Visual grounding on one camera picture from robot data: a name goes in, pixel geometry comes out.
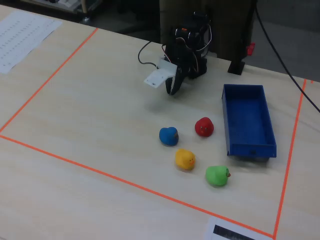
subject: green rubber duck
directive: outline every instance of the green rubber duck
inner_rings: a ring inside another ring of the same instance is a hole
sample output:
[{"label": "green rubber duck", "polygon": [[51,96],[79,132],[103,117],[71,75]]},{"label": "green rubber duck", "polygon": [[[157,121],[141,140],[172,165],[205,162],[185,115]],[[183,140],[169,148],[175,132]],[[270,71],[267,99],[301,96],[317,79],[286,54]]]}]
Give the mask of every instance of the green rubber duck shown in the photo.
[{"label": "green rubber duck", "polygon": [[205,171],[205,179],[209,184],[215,186],[224,186],[231,176],[226,166],[210,166]]}]

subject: black stand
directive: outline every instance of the black stand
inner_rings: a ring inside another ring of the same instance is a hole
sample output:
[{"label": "black stand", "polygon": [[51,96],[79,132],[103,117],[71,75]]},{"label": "black stand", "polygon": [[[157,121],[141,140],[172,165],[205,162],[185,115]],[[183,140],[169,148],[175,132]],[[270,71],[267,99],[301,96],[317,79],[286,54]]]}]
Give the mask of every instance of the black stand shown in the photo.
[{"label": "black stand", "polygon": [[241,38],[236,48],[236,55],[234,59],[231,61],[228,69],[228,73],[230,74],[241,75],[244,69],[245,62],[242,61],[242,59],[244,59],[247,56],[248,35],[253,20],[255,8],[257,6],[257,2],[258,0],[251,0],[250,9],[245,20],[245,25],[241,34]]}]

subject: red rubber duck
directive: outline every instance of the red rubber duck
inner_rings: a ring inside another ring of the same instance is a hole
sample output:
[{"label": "red rubber duck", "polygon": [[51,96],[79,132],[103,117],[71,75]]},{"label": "red rubber duck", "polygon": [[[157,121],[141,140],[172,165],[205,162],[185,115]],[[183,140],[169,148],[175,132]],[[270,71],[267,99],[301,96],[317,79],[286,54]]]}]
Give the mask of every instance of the red rubber duck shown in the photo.
[{"label": "red rubber duck", "polygon": [[209,137],[214,132],[214,124],[208,117],[203,117],[195,123],[195,132],[201,137]]}]

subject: rubber duck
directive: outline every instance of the rubber duck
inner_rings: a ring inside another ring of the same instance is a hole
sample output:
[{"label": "rubber duck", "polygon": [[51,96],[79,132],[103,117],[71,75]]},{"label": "rubber duck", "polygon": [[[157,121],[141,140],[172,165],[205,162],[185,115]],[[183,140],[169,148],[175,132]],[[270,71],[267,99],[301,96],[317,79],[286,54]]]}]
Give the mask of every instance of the rubber duck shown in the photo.
[{"label": "rubber duck", "polygon": [[230,176],[226,166],[209,166],[205,171],[205,179],[211,185],[224,186]]},{"label": "rubber duck", "polygon": [[159,132],[160,141],[169,146],[177,145],[179,141],[178,131],[175,127],[163,127]]},{"label": "rubber duck", "polygon": [[214,132],[214,124],[208,117],[203,117],[194,125],[195,132],[201,137],[210,137]]},{"label": "rubber duck", "polygon": [[185,150],[185,149],[178,149],[175,153],[175,164],[184,170],[192,170],[195,167],[196,163],[196,156],[193,152]]}]

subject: red object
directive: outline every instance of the red object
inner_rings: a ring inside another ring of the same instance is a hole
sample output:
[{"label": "red object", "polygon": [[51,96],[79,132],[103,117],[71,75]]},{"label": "red object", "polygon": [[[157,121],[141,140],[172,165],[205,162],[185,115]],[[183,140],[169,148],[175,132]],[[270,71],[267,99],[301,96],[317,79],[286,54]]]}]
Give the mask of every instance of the red object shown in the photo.
[{"label": "red object", "polygon": [[203,117],[195,123],[195,132],[201,137],[209,137],[214,132],[214,124],[208,117]]},{"label": "red object", "polygon": [[252,54],[254,53],[254,50],[255,50],[255,46],[256,46],[256,44],[253,42],[250,44],[250,46],[246,47],[246,54],[248,56],[252,56]]}]

